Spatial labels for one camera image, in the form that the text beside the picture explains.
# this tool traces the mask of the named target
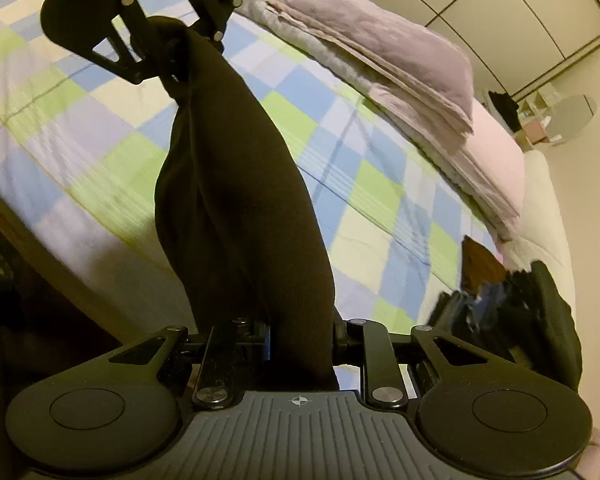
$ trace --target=ribbed gray foot plate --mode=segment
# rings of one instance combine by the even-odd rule
[[[167,453],[124,480],[469,480],[433,456],[407,421],[353,392],[247,392],[196,416]],[[570,472],[554,480],[575,480]]]

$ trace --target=black metal frame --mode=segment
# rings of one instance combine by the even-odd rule
[[[147,431],[147,418],[160,426],[151,426],[156,438],[171,435],[155,443],[153,451],[142,458],[139,451],[133,452],[133,461],[125,467],[129,470],[166,452],[196,415],[237,406],[247,392],[269,391],[260,384],[260,372],[270,359],[269,348],[270,329],[264,320],[235,319],[215,326],[208,336],[188,335],[183,326],[166,327],[136,344],[30,386],[12,401],[6,427],[20,449],[38,450],[29,457],[40,470],[70,478],[84,476],[50,467],[37,455],[46,460],[52,457],[49,449],[64,446],[61,460],[75,455],[81,457],[78,463],[83,463],[84,450],[66,446],[75,432],[68,426],[62,428],[64,423],[54,418],[53,406],[68,393],[89,395],[107,390],[122,396],[126,408],[124,420],[115,419],[117,429],[112,422],[103,430],[106,438],[113,434],[117,442],[129,441],[133,447],[141,428]],[[365,319],[345,322],[336,314],[332,350],[334,365],[360,367],[363,406],[405,418],[421,444],[457,470],[481,478],[544,478],[573,466],[589,441],[590,413],[574,391],[430,326],[416,326],[411,335],[390,334],[381,323]],[[408,365],[416,399],[408,398],[398,363]],[[189,397],[187,380],[193,364],[201,366]],[[164,389],[171,395],[165,397]],[[297,392],[298,397],[312,390],[308,384]],[[510,403],[510,392],[523,399],[521,406]],[[502,395],[507,397],[504,404]],[[478,420],[472,407],[479,399],[482,410],[486,406],[487,415],[494,417],[496,424],[504,424],[503,429]],[[529,399],[550,416],[541,416],[528,430],[514,431],[519,436],[512,440],[506,425],[512,420],[516,424],[518,417],[506,412],[522,410],[520,418],[524,420]],[[95,418],[102,412],[99,402],[97,398],[91,401]],[[66,416],[68,412],[65,409],[63,413]],[[79,419],[89,420],[89,416]],[[88,441],[91,467],[100,456],[98,446],[105,445],[99,431],[94,428]],[[97,467],[101,469],[87,476],[119,471],[105,462]]]
[[[191,27],[222,51],[226,23],[242,0],[188,1],[199,17]],[[139,60],[134,59],[111,23],[118,15],[131,34],[132,48]],[[131,83],[139,84],[155,76],[175,78],[178,67],[174,51],[158,36],[139,0],[45,0],[40,20],[51,41]],[[94,52],[94,47],[103,40],[110,41],[118,60]]]

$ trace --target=blue and green plaid blanket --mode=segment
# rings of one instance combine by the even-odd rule
[[[141,331],[191,325],[154,228],[175,102],[157,79],[131,85],[49,42],[42,2],[0,0],[0,198]],[[141,3],[195,20],[186,0]],[[408,332],[440,290],[458,286],[464,235],[495,250],[475,208],[371,102],[302,52],[236,14],[223,42],[304,177],[342,317]]]

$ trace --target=wall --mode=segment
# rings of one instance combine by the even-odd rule
[[[584,358],[580,393],[600,428],[600,50],[554,85],[565,95],[584,92],[598,103],[598,113],[581,136],[546,155],[573,259]]]

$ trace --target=mirror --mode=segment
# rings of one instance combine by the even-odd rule
[[[598,104],[590,96],[581,94],[562,99],[547,114],[551,120],[545,127],[551,144],[561,144],[576,137],[592,120]]]

